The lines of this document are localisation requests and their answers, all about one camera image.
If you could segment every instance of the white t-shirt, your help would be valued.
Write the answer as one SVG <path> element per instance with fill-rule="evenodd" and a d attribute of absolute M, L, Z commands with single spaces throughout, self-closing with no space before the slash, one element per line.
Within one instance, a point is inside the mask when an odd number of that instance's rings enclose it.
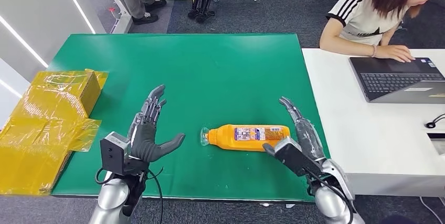
<path fill-rule="evenodd" d="M 378 45 L 383 33 L 397 26 L 405 12 L 405 7 L 397 17 L 397 10 L 381 17 L 373 7 L 373 0 L 338 0 L 327 14 L 327 18 L 335 18 L 343 24 L 341 38 L 368 45 Z"/>

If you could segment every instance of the clear bottle cap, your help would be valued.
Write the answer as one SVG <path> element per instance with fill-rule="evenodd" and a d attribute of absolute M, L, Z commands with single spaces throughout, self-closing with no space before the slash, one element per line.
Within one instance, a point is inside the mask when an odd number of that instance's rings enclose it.
<path fill-rule="evenodd" d="M 209 129 L 204 127 L 201 129 L 201 134 L 200 134 L 200 141 L 201 141 L 201 145 L 202 146 L 206 146 L 209 144 L 208 141 L 208 133 L 209 133 Z"/>

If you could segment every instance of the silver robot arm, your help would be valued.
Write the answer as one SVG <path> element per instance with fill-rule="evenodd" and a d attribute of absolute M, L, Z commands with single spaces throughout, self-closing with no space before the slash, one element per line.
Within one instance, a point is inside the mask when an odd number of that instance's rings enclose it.
<path fill-rule="evenodd" d="M 327 224 L 364 224 L 365 221 L 354 209 L 355 195 L 350 190 L 344 171 L 333 160 L 326 159 L 314 126 L 289 99 L 282 97 L 280 103 L 292 117 L 298 143 L 286 137 L 275 147 L 264 144 L 266 152 L 297 176 L 306 176 L 308 191 L 315 197 L 315 204 Z"/>
<path fill-rule="evenodd" d="M 177 134 L 172 140 L 155 143 L 156 123 L 165 100 L 160 101 L 165 86 L 152 90 L 141 111 L 130 126 L 128 137 L 111 132 L 100 141 L 102 168 L 96 174 L 96 182 L 102 185 L 90 224 L 130 224 L 136 206 L 145 190 L 145 181 L 150 174 L 154 178 L 161 197 L 156 175 L 149 170 L 151 162 L 176 150 L 185 135 Z M 107 170 L 104 181 L 99 181 L 101 171 Z"/>

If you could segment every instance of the green mat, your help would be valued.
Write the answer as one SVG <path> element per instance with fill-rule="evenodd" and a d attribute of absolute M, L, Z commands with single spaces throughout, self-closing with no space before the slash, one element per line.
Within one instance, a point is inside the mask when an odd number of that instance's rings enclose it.
<path fill-rule="evenodd" d="M 150 165 L 166 197 L 305 200 L 306 181 L 266 153 L 201 146 L 199 131 L 224 124 L 280 124 L 295 129 L 282 95 L 292 99 L 324 133 L 301 48 L 295 34 L 72 35 L 48 70 L 108 71 L 91 118 L 102 120 L 86 153 L 74 153 L 53 195 L 97 195 L 99 141 L 109 132 L 126 135 L 148 93 L 166 90 L 156 141 L 186 134 L 183 145 Z M 157 196 L 153 180 L 145 196 Z"/>

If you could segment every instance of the woman's arm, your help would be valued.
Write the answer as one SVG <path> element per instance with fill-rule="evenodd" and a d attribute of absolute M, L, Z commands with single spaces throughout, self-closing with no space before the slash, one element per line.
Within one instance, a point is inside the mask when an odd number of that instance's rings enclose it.
<path fill-rule="evenodd" d="M 343 25 L 335 18 L 329 19 L 320 38 L 320 48 L 344 55 L 372 56 L 374 47 L 340 38 Z"/>
<path fill-rule="evenodd" d="M 342 30 L 343 25 L 340 21 L 335 18 L 329 19 L 320 38 L 320 48 L 344 55 L 372 56 L 374 54 L 373 46 L 340 38 Z M 377 47 L 376 58 L 390 58 L 400 62 L 411 62 L 411 60 L 414 60 L 407 47 L 388 45 Z"/>
<path fill-rule="evenodd" d="M 394 33 L 397 31 L 397 28 L 399 28 L 399 24 L 397 24 L 395 27 L 391 28 L 391 30 L 387 31 L 386 33 L 383 33 L 382 40 L 380 41 L 381 46 L 389 45 L 389 41 L 393 37 Z"/>

